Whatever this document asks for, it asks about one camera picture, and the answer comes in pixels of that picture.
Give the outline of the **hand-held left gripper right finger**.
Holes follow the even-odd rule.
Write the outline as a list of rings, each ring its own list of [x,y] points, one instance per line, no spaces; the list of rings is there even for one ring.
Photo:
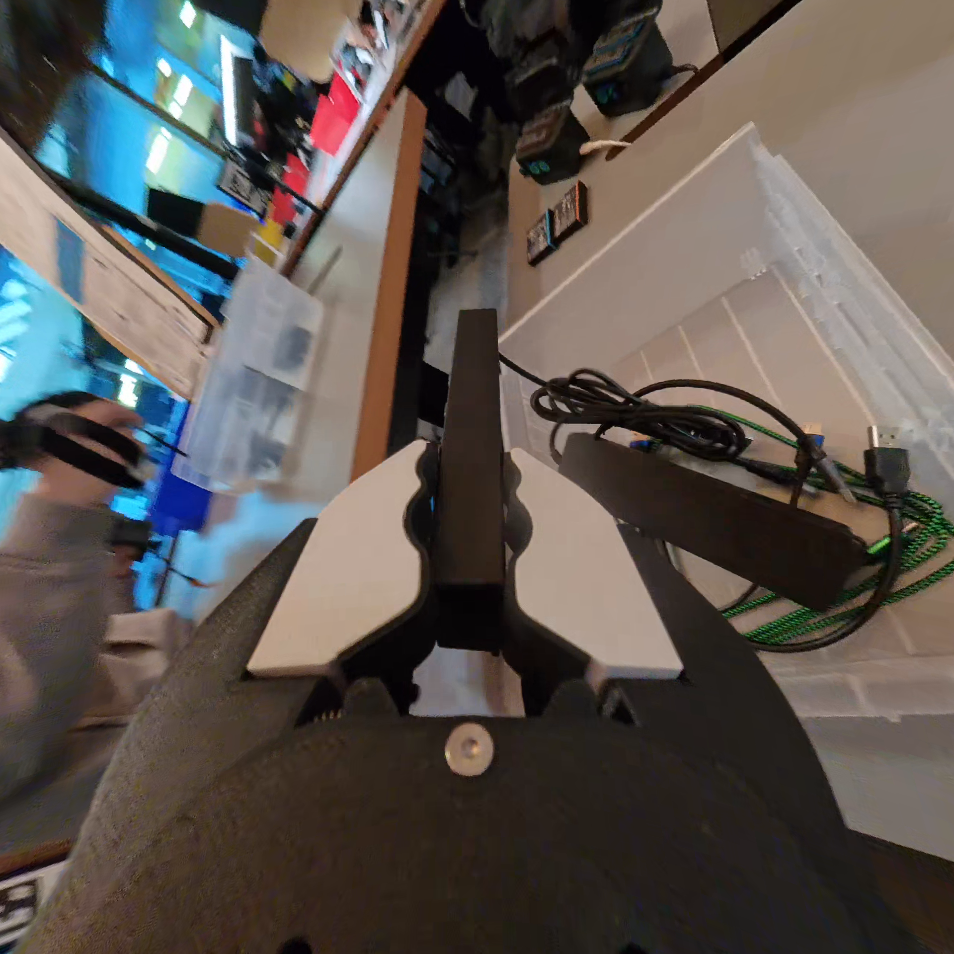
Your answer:
[[[674,680],[683,663],[616,520],[521,448],[506,456],[507,597],[531,673]]]

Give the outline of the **clear plastic storage bin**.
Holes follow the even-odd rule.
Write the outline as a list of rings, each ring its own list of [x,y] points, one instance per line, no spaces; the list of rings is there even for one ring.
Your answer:
[[[952,360],[748,123],[620,226],[502,334],[542,378],[744,389],[817,423],[861,471],[868,428],[907,447],[912,489],[952,519]],[[802,720],[849,826],[952,860],[952,544],[840,644],[761,659]]]

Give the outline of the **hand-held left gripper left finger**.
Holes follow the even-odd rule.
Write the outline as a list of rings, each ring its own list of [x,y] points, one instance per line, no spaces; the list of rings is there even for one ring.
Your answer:
[[[347,486],[318,516],[247,671],[344,678],[360,650],[423,603],[425,556],[412,509],[433,492],[435,443],[415,440]]]

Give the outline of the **black usb hub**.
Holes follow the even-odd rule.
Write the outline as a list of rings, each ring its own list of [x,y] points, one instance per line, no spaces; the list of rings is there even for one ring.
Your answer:
[[[841,523],[590,434],[567,437],[558,469],[623,523],[811,610],[866,566]]]
[[[498,655],[507,638],[498,320],[461,311],[440,443],[430,548],[438,646]]]

